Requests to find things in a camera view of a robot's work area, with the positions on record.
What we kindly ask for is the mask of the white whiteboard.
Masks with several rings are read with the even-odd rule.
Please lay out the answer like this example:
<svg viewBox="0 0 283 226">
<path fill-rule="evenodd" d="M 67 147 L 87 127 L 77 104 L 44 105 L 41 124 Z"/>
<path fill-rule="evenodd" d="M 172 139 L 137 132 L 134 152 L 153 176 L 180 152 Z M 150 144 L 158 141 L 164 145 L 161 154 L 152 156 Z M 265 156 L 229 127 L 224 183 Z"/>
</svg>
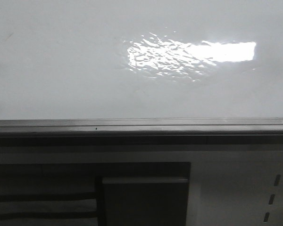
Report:
<svg viewBox="0 0 283 226">
<path fill-rule="evenodd" d="M 283 0 L 0 0 L 0 120 L 283 117 Z"/>
</svg>

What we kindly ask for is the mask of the white perforated metal panel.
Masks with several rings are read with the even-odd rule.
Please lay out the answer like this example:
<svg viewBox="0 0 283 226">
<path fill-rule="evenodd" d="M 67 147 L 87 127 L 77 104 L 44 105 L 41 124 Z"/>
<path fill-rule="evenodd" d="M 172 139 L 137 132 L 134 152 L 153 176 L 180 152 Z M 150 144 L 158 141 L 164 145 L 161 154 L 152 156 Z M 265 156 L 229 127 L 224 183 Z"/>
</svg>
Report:
<svg viewBox="0 0 283 226">
<path fill-rule="evenodd" d="M 283 151 L 193 159 L 186 224 L 283 226 Z"/>
</svg>

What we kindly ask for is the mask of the dark cabinet box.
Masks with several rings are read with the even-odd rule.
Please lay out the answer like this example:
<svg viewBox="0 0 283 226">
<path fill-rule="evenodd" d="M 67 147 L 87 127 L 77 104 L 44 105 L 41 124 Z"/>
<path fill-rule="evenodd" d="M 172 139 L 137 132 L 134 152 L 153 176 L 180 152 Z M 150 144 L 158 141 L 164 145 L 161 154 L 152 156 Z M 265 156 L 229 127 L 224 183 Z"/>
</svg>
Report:
<svg viewBox="0 0 283 226">
<path fill-rule="evenodd" d="M 0 164 L 0 226 L 184 226 L 188 162 Z"/>
</svg>

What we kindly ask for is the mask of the grey aluminium whiteboard frame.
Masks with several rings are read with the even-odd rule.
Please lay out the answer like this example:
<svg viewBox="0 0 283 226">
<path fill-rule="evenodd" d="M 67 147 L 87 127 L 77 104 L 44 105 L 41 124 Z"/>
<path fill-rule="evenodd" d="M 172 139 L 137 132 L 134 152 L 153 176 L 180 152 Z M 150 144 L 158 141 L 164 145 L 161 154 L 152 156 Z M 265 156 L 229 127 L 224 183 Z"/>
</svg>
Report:
<svg viewBox="0 0 283 226">
<path fill-rule="evenodd" d="M 0 146 L 283 144 L 283 118 L 0 120 Z"/>
</svg>

